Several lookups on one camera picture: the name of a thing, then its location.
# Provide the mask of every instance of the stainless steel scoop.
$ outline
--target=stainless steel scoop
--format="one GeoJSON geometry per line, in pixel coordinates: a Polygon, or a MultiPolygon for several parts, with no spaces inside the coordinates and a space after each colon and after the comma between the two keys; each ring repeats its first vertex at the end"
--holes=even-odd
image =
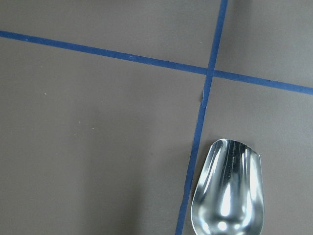
{"type": "Polygon", "coordinates": [[[197,235],[259,235],[264,221],[260,155],[221,139],[206,157],[191,206],[197,235]]]}

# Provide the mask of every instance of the gray floor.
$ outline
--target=gray floor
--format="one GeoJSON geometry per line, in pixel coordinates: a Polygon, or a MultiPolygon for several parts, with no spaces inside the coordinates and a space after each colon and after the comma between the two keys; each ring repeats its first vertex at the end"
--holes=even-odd
{"type": "MultiPolygon", "coordinates": [[[[0,30],[207,67],[219,3],[0,0],[0,30]]],[[[312,12],[230,1],[216,69],[313,87],[312,12]]],[[[5,38],[0,53],[0,234],[173,235],[205,76],[5,38]]],[[[193,190],[213,141],[245,142],[262,234],[311,234],[312,116],[312,95],[214,78],[193,190]]]]}

